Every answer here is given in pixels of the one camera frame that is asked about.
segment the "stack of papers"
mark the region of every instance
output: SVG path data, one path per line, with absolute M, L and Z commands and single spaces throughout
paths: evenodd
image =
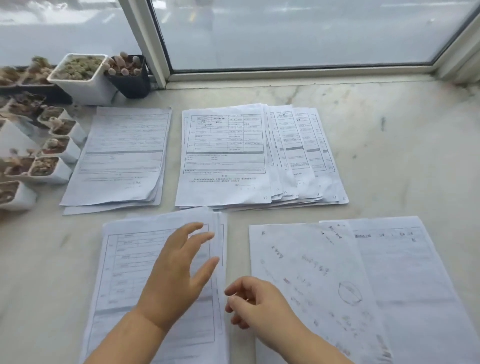
M 252 275 L 354 363 L 480 363 L 480 340 L 418 217 L 250 226 Z M 256 343 L 257 362 L 284 364 Z
M 114 221 L 103 227 L 102 249 L 90 306 L 80 362 L 100 344 L 121 318 L 138 302 L 168 236 L 182 225 L 200 221 L 198 232 L 213 231 L 215 237 L 202 245 L 192 262 L 194 274 L 213 256 L 220 262 L 198 300 L 165 337 L 152 363 L 229 362 L 225 307 L 227 263 L 227 218 L 204 207 L 145 218 Z
M 251 104 L 182 113 L 175 206 L 346 204 L 317 109 Z
M 171 109 L 98 108 L 64 215 L 159 205 Z

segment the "right hand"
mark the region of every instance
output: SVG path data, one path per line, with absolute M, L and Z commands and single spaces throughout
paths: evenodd
M 235 313 L 231 323 L 241 329 L 252 328 L 266 346 L 281 355 L 310 333 L 270 282 L 255 277 L 238 278 L 225 294 L 229 296 L 225 311 Z

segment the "forearm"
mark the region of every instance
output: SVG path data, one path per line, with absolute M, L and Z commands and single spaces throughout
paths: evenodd
M 280 353 L 288 364 L 353 364 L 335 346 L 307 328 Z
M 85 364 L 149 364 L 166 334 L 133 309 L 110 331 Z

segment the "window frame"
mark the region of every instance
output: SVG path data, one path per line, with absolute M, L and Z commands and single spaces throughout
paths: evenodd
M 169 82 L 292 79 L 332 76 L 368 76 L 394 74 L 435 74 L 441 79 L 454 78 L 471 57 L 480 50 L 480 7 L 452 36 L 432 64 L 371 65 L 311 69 L 272 69 L 251 71 L 212 70 L 174 73 L 151 0 L 119 0 L 140 49 L 145 55 L 160 88 Z

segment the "white window frame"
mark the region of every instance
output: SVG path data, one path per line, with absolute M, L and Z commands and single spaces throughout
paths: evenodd
M 433 65 L 345 67 L 302 70 L 229 71 L 202 73 L 173 73 L 169 68 L 167 55 L 160 41 L 160 30 L 146 0 L 119 0 L 132 28 L 135 39 L 160 88 L 168 82 L 184 81 L 226 81 L 258 79 L 292 79 L 332 76 L 365 76 L 397 74 L 435 74 L 443 80 L 462 82 L 480 78 L 480 14 L 465 28 L 455 41 L 441 54 Z

